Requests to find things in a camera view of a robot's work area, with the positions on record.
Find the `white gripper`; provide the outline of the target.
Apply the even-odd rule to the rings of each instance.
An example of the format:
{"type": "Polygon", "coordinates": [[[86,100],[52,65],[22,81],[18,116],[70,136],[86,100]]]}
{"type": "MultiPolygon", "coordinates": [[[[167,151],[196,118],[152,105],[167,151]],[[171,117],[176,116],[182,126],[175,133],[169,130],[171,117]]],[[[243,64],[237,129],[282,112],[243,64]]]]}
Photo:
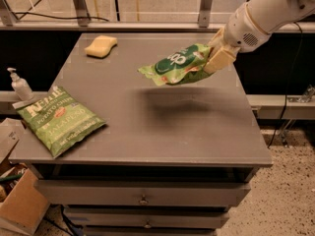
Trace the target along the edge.
{"type": "Polygon", "coordinates": [[[238,51],[252,52],[271,37],[268,29],[267,8],[259,7],[256,2],[243,3],[208,42],[218,51],[210,57],[203,70],[212,74],[236,60],[238,51]]]}

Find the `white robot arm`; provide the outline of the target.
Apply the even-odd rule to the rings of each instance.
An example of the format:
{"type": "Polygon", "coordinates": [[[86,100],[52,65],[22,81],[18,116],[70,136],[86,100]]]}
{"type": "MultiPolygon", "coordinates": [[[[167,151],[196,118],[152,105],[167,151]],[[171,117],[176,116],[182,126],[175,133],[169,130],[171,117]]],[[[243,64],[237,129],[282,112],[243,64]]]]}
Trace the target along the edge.
{"type": "Polygon", "coordinates": [[[212,74],[232,64],[238,52],[252,52],[282,26],[315,12],[315,0],[249,0],[210,40],[211,52],[203,70],[212,74]]]}

